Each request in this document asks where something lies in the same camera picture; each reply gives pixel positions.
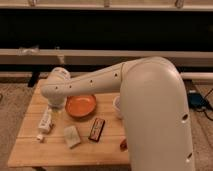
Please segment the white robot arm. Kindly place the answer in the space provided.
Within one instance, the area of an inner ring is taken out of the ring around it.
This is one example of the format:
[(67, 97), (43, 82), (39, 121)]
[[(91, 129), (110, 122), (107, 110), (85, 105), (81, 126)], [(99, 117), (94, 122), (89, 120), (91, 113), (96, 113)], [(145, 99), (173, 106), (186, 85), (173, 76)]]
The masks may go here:
[(41, 86), (52, 108), (74, 95), (118, 92), (132, 171), (195, 171), (183, 79), (163, 57), (122, 62), (72, 78), (55, 68)]

